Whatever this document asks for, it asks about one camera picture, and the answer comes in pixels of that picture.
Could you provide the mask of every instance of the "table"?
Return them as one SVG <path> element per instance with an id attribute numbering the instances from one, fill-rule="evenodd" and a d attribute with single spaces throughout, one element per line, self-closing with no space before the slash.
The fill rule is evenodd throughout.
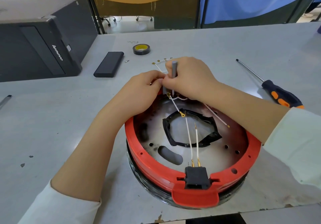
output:
<path id="1" fill-rule="evenodd" d="M 321 115 L 320 23 L 156 31 L 99 35 L 77 77 L 0 83 L 0 216 L 17 223 L 36 195 L 66 161 L 98 111 L 133 75 L 156 69 L 163 58 L 194 56 L 215 77 L 255 96 L 270 99 L 235 59 L 263 79 L 298 96 L 306 109 Z M 134 55 L 147 43 L 151 52 Z M 108 51 L 125 53 L 115 78 L 92 74 Z M 95 223 L 150 223 L 236 212 L 307 205 L 321 201 L 321 190 L 300 185 L 286 165 L 262 149 L 241 190 L 228 202 L 206 210 L 184 210 L 162 203 L 135 179 L 126 157 L 124 127 L 119 131 Z"/>

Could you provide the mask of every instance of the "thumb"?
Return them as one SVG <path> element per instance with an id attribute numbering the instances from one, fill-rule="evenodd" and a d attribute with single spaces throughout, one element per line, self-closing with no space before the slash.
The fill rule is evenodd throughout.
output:
<path id="1" fill-rule="evenodd" d="M 165 86 L 167 89 L 175 89 L 176 81 L 177 81 L 177 77 L 174 79 L 171 79 L 167 74 L 163 79 L 163 86 Z"/>
<path id="2" fill-rule="evenodd" d="M 158 91 L 161 89 L 161 87 L 162 87 L 162 80 L 163 80 L 163 79 L 157 79 L 157 80 L 155 80 L 155 81 L 151 84 L 152 89 L 158 92 Z"/>

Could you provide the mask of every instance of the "oval slot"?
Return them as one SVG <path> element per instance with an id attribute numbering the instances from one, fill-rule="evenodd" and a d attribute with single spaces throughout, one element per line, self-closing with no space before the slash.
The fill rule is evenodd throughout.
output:
<path id="1" fill-rule="evenodd" d="M 159 146 L 158 153 L 161 157 L 163 157 L 165 160 L 169 161 L 170 163 L 173 163 L 175 165 L 181 165 L 183 163 L 183 157 L 179 154 L 176 154 L 172 152 L 170 149 L 168 149 L 166 146 Z"/>

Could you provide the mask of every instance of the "person's right hand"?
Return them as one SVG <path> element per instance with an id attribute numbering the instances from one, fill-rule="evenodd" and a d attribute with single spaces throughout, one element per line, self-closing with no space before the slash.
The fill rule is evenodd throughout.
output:
<path id="1" fill-rule="evenodd" d="M 172 61 L 177 61 L 177 77 L 173 79 Z M 163 79 L 163 86 L 191 99 L 202 101 L 208 87 L 219 84 L 208 66 L 194 57 L 172 59 L 166 62 L 166 69 L 168 74 Z"/>

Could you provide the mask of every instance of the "sleeve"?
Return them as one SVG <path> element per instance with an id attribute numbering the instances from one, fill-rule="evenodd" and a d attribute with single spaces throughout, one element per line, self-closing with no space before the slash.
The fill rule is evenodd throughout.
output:
<path id="1" fill-rule="evenodd" d="M 50 182 L 18 224 L 92 224 L 100 202 L 80 200 L 54 190 Z"/>
<path id="2" fill-rule="evenodd" d="M 321 189 L 321 117 L 291 108 L 267 139 L 264 149 L 284 162 L 301 184 Z"/>

